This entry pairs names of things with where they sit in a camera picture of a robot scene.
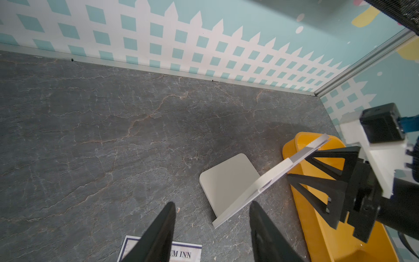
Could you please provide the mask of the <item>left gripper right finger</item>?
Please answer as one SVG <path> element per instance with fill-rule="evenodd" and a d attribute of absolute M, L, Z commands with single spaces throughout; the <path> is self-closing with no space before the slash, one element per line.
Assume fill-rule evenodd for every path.
<path fill-rule="evenodd" d="M 250 205 L 249 218 L 256 262 L 303 261 L 256 201 Z"/>

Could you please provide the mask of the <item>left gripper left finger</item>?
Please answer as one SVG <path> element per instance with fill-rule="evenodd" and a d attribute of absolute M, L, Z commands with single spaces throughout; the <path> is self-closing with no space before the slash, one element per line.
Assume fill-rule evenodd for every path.
<path fill-rule="evenodd" d="M 167 203 L 123 262 L 168 262 L 175 230 L 175 203 Z"/>

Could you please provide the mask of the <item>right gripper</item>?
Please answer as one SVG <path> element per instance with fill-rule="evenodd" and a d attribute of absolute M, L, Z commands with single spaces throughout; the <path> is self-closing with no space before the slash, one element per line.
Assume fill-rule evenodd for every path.
<path fill-rule="evenodd" d="M 289 174 L 288 181 L 333 229 L 339 221 L 354 228 L 353 237 L 367 243 L 380 209 L 383 190 L 359 146 L 318 150 L 306 161 L 335 180 Z"/>

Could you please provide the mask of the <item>yellow-header old menu sheet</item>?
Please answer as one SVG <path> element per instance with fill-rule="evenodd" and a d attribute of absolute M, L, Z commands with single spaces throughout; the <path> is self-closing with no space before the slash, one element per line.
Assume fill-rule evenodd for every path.
<path fill-rule="evenodd" d="M 123 241 L 118 262 L 121 262 L 126 255 L 135 247 L 141 237 L 126 235 Z M 202 245 L 173 241 L 170 251 L 170 262 L 200 262 Z"/>

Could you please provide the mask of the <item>white acrylic menu holder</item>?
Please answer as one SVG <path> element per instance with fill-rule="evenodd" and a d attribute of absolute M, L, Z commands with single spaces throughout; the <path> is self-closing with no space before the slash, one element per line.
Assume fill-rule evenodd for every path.
<path fill-rule="evenodd" d="M 329 139 L 327 134 L 319 136 L 264 175 L 259 175 L 243 153 L 204 171 L 199 177 L 199 182 L 216 215 L 212 222 L 213 227 L 218 228 L 229 220 L 270 185 L 325 145 Z"/>

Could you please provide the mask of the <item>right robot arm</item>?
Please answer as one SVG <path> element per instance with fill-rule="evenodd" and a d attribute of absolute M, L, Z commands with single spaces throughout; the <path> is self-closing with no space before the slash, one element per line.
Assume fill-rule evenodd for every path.
<path fill-rule="evenodd" d="M 384 197 L 372 164 L 359 158 L 359 146 L 321 150 L 306 160 L 329 178 L 288 174 L 289 183 L 333 229 L 354 227 L 353 236 L 368 242 L 375 222 L 419 237 L 419 186 L 395 178 L 392 195 Z"/>

